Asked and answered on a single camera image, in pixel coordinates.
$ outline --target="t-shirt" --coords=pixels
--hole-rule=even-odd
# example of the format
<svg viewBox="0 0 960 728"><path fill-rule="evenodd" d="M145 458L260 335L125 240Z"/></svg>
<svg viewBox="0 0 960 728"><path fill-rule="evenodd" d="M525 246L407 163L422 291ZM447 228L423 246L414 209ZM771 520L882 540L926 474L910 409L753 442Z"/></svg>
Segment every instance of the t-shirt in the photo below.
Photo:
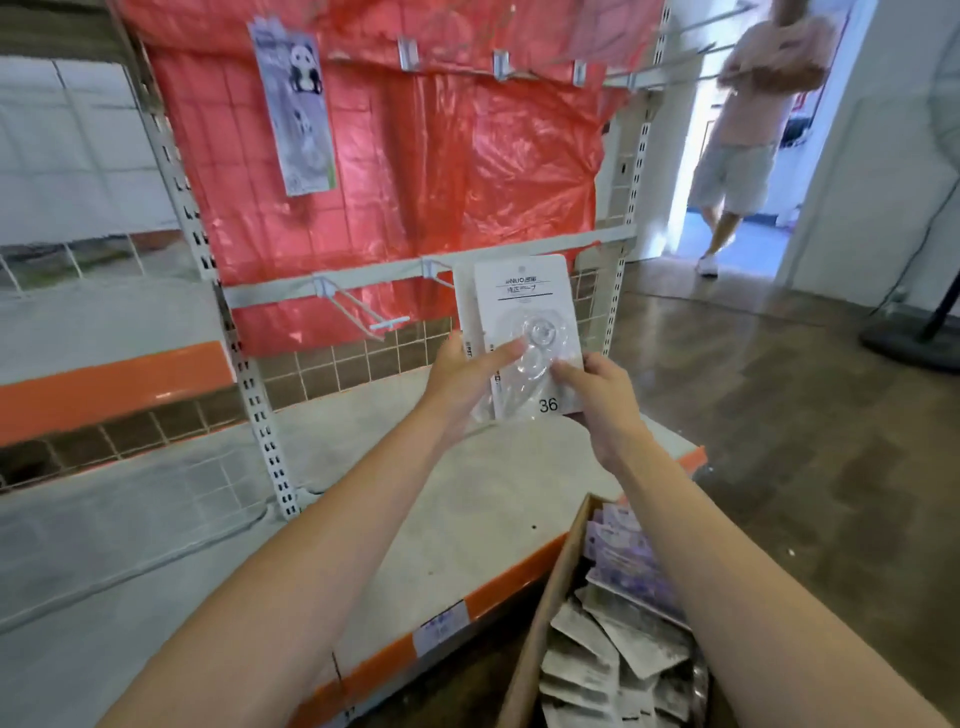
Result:
<svg viewBox="0 0 960 728"><path fill-rule="evenodd" d="M760 67L801 70L809 64L829 68L835 44L836 31L819 15L787 26L768 20L744 34L724 63L722 73ZM780 143L796 95L763 93L754 89L749 80L739 86L724 105L713 139L721 144L750 147Z"/></svg>

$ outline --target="cardboard box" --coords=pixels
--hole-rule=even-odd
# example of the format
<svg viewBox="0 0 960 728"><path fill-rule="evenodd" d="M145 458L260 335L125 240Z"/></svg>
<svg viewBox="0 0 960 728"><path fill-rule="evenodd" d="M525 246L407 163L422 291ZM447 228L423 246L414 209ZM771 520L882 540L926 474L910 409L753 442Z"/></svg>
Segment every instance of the cardboard box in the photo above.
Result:
<svg viewBox="0 0 960 728"><path fill-rule="evenodd" d="M534 614L530 632L523 643L523 649L520 651L520 657L516 662L514 677L510 682L510 688L507 689L503 707L500 709L496 728L527 728L531 724L542 725L542 720L538 715L540 712L540 663L543 661L543 655L546 652L550 620L557 614L561 604L566 601L571 592L571 587L581 586L581 582L584 580L586 569L583 568L584 564L581 561L581 556L584 550L587 523L593 511L603 508L603 504L607 502L611 501L598 496L587 496L577 512L577 517L570 527L564 547L561 549L557 563L543 590L543 597L540 599L540 605ZM692 724L694 726L709 726L709 728L735 726L735 722L732 721L732 714L726 706L726 701L722 699L716 688L711 689L712 682L707 672L704 675L702 686L698 689L698 692L702 690L707 704L701 705L699 718L696 715L697 711L694 711ZM723 704L725 710L721 709L719 712L713 710L714 704L718 702Z"/></svg>

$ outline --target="fan base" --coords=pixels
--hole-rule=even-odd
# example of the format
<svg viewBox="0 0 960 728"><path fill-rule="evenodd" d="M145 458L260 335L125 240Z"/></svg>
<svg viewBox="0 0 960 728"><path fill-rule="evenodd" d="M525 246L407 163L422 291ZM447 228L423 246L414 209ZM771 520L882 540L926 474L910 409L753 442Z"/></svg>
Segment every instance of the fan base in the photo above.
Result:
<svg viewBox="0 0 960 728"><path fill-rule="evenodd" d="M860 343L901 364L960 374L960 332L944 328L931 341L920 341L923 329L922 321L884 322L864 329Z"/></svg>

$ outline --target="black fan stand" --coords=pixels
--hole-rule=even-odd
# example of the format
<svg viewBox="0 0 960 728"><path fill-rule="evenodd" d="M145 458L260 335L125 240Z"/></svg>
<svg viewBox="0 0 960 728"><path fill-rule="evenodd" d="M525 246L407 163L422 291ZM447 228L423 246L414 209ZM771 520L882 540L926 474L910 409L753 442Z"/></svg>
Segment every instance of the black fan stand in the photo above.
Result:
<svg viewBox="0 0 960 728"><path fill-rule="evenodd" d="M903 364L960 374L960 330L944 329L957 301L960 273L928 321L903 317L875 324L860 332L860 343Z"/></svg>

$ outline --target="person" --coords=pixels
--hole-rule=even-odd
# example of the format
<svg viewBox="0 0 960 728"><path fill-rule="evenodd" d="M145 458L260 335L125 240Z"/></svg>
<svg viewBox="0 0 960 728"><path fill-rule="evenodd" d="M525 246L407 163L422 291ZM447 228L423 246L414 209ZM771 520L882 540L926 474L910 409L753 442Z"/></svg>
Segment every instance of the person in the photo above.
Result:
<svg viewBox="0 0 960 728"><path fill-rule="evenodd" d="M430 471L522 351L512 342L467 360L451 334L413 410L200 606L100 728L285 725ZM590 354L584 370L558 363L553 376L580 396L593 453L622 485L742 726L948 725L658 446L624 370Z"/></svg>
<svg viewBox="0 0 960 728"><path fill-rule="evenodd" d="M780 138L796 95L827 81L836 32L809 0L774 0L772 19L750 28L717 79L732 90L694 174L690 204L712 232L696 271L716 278L716 254L732 240L744 218L767 200Z"/></svg>

